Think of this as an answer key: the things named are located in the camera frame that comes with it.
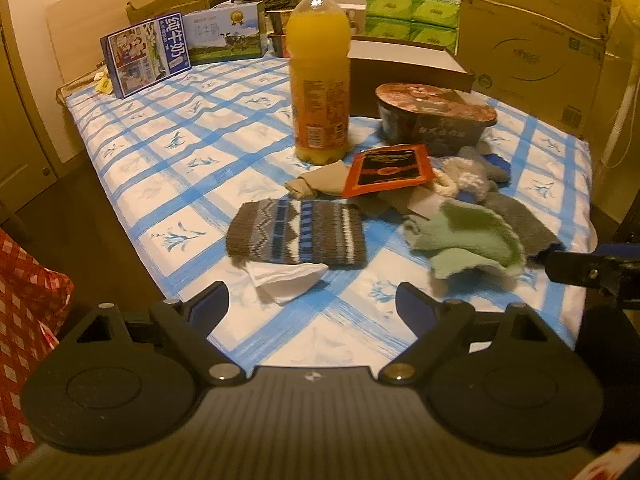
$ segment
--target orange juice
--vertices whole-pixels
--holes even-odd
[[[333,0],[302,0],[287,23],[296,155],[316,166],[349,151],[351,29]]]

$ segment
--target paper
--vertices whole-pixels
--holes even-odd
[[[325,264],[310,263],[283,265],[246,262],[244,269],[255,288],[282,305],[308,291],[324,276],[329,267]]]
[[[378,193],[378,197],[391,204],[400,214],[413,212],[425,218],[435,215],[446,200],[423,186],[382,191]]]

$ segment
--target red checkered bag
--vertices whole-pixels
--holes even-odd
[[[0,468],[35,446],[20,410],[29,374],[58,343],[73,283],[41,266],[0,229]]]

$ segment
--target metal bolt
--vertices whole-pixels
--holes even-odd
[[[415,375],[415,368],[407,363],[391,363],[382,370],[389,379],[402,381],[411,379]]]
[[[240,367],[233,363],[218,363],[209,368],[209,375],[219,381],[228,381],[238,377],[241,371]]]

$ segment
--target bed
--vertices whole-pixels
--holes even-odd
[[[567,248],[587,252],[588,145],[486,100],[498,123],[483,139],[512,165],[501,192],[523,202]],[[188,300],[215,280],[227,284],[229,312],[209,340],[247,371],[369,365],[376,374],[415,339],[396,313],[403,281],[481,311],[527,303],[575,343],[584,289],[551,283],[533,264],[510,280],[478,270],[436,280],[427,260],[409,251],[401,215],[377,199],[367,200],[363,216],[365,268],[330,270],[284,306],[259,294],[226,256],[225,232],[243,202],[285,196],[283,183],[310,169],[293,152],[287,60],[198,66],[124,100],[89,88],[67,104],[111,205],[165,296]],[[354,151],[380,145],[378,129],[378,120],[351,118]]]

